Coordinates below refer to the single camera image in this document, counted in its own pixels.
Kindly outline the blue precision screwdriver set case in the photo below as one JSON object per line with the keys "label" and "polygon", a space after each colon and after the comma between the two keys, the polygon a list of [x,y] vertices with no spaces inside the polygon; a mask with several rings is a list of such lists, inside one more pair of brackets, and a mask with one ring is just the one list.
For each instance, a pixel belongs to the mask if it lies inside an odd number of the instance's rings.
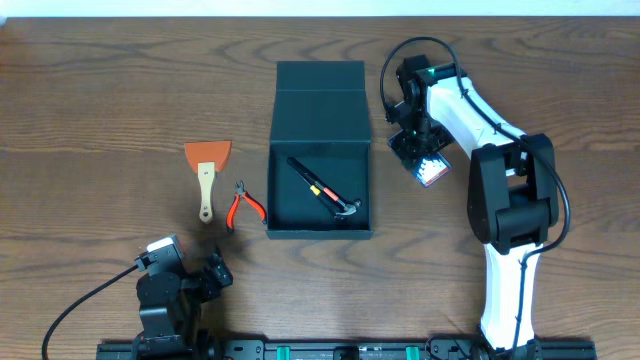
{"label": "blue precision screwdriver set case", "polygon": [[450,163],[440,152],[429,152],[421,139],[405,131],[391,136],[388,145],[402,166],[425,188],[451,169]]}

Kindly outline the red handled pliers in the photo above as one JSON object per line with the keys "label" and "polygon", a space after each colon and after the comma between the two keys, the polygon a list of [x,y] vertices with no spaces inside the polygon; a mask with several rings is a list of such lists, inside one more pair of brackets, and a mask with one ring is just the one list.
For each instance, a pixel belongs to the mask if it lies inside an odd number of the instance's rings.
{"label": "red handled pliers", "polygon": [[235,183],[234,199],[226,216],[225,225],[229,233],[233,233],[235,231],[235,216],[243,201],[247,202],[257,212],[263,224],[267,224],[266,209],[245,190],[244,182],[239,181]]}

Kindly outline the orange scraper wooden handle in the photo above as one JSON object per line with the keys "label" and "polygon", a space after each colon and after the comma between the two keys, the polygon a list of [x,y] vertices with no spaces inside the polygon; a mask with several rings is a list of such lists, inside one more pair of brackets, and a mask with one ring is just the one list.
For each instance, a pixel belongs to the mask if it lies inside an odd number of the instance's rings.
{"label": "orange scraper wooden handle", "polygon": [[225,168],[231,153],[230,140],[184,144],[188,164],[197,175],[200,187],[199,219],[208,224],[213,219],[213,188],[216,176]]}

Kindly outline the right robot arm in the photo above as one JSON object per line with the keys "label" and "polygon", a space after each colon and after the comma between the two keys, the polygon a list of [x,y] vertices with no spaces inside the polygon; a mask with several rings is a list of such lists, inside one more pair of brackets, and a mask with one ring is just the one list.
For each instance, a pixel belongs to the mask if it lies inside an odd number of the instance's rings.
{"label": "right robot arm", "polygon": [[397,76],[403,99],[386,108],[401,129],[389,145],[430,186],[450,165],[441,151],[456,143],[470,160],[467,215],[486,258],[486,298],[478,355],[525,355],[537,262],[549,230],[568,215],[551,140],[509,124],[464,73],[428,68]]}

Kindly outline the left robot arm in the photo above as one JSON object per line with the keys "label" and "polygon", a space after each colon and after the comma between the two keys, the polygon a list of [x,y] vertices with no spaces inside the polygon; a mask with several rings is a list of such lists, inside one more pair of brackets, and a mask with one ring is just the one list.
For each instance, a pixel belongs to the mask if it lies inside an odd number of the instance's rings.
{"label": "left robot arm", "polygon": [[189,273],[182,258],[146,255],[147,273],[136,285],[142,333],[131,345],[133,359],[221,359],[220,342],[199,326],[201,305],[233,284],[222,256],[213,253]]}

